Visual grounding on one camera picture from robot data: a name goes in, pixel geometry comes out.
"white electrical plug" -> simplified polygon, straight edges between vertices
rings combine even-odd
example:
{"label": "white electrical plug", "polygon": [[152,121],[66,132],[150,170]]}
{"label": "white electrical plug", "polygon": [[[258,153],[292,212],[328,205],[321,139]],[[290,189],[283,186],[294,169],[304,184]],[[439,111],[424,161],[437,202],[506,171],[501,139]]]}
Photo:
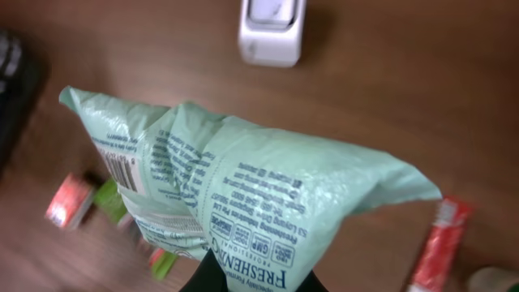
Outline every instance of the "white electrical plug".
{"label": "white electrical plug", "polygon": [[306,0],[242,0],[238,46],[245,62],[292,67],[301,55]]}

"light green plastic bag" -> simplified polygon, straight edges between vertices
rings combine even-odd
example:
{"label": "light green plastic bag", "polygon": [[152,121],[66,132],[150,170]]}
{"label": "light green plastic bag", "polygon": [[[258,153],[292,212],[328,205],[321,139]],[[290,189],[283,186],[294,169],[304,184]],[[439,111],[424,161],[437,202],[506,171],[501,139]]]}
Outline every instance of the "light green plastic bag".
{"label": "light green plastic bag", "polygon": [[81,117],[143,233],[172,252],[208,244],[234,292],[295,291],[345,216],[440,198],[384,152],[191,103],[145,105],[70,87],[60,101]]}

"wooden surface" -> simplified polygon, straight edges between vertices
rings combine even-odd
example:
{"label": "wooden surface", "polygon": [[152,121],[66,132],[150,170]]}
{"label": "wooden surface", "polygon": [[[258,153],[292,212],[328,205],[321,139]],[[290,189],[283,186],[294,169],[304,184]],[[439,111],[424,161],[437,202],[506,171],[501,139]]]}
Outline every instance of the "wooden surface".
{"label": "wooden surface", "polygon": [[[197,265],[155,282],[99,213],[74,233],[43,219],[67,173],[106,175],[58,104],[68,84],[388,151],[476,209],[446,291],[482,264],[519,269],[518,1],[310,0],[292,69],[241,61],[238,11],[238,0],[0,0],[0,26],[50,65],[0,182],[2,291],[176,291]],[[348,218],[318,277],[331,291],[398,291],[432,213],[412,203]]]}

